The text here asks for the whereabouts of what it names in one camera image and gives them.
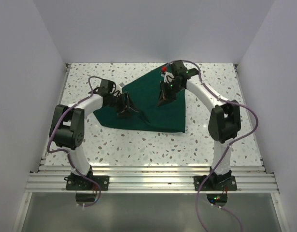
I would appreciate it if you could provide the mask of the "green surgical drape cloth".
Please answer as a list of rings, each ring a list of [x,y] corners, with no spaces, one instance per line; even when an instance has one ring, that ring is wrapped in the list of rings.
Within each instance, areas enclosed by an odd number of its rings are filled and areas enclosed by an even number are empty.
[[[123,87],[131,100],[140,110],[133,112],[132,117],[119,118],[115,110],[109,106],[96,110],[95,118],[102,126],[136,131],[155,131],[164,133],[185,132],[185,94],[177,93],[177,99],[170,104],[158,106],[162,67],[146,73]]]

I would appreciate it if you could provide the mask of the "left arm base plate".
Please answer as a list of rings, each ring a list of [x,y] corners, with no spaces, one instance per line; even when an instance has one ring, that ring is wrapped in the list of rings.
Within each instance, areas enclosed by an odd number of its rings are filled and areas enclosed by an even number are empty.
[[[92,176],[91,178],[100,186],[101,191],[107,191],[109,186],[110,177],[107,175]],[[93,183],[78,175],[69,175],[64,177],[66,183],[66,190],[85,191],[93,190]]]

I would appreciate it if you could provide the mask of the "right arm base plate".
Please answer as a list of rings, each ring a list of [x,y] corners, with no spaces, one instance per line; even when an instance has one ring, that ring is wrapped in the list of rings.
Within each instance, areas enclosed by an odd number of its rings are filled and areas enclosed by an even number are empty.
[[[206,175],[197,175],[193,176],[194,188],[195,191],[198,191],[200,185],[206,178]],[[210,177],[205,181],[203,186],[200,188],[200,191],[237,191],[237,183],[234,176],[231,176],[229,179],[224,180],[222,182],[213,181]]]

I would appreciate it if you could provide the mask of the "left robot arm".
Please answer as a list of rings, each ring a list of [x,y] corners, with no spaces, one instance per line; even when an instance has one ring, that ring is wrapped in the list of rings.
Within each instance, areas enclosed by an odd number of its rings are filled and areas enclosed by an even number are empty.
[[[129,118],[141,111],[134,105],[128,92],[117,88],[114,81],[97,76],[88,78],[88,95],[69,105],[55,107],[49,132],[47,152],[64,152],[71,165],[71,173],[77,175],[77,184],[90,189],[94,184],[92,167],[82,147],[85,138],[85,118],[103,107],[111,107],[119,118]]]

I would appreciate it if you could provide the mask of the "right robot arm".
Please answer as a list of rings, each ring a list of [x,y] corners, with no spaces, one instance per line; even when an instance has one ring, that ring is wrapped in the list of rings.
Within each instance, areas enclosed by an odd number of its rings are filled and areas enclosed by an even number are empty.
[[[161,75],[164,79],[160,82],[158,106],[172,103],[177,93],[186,89],[201,100],[210,112],[208,132],[214,140],[213,162],[210,173],[202,178],[200,184],[213,190],[221,189],[231,182],[230,142],[241,129],[237,101],[223,100],[221,95],[200,80],[199,68],[188,69],[182,60],[167,63],[162,67]]]

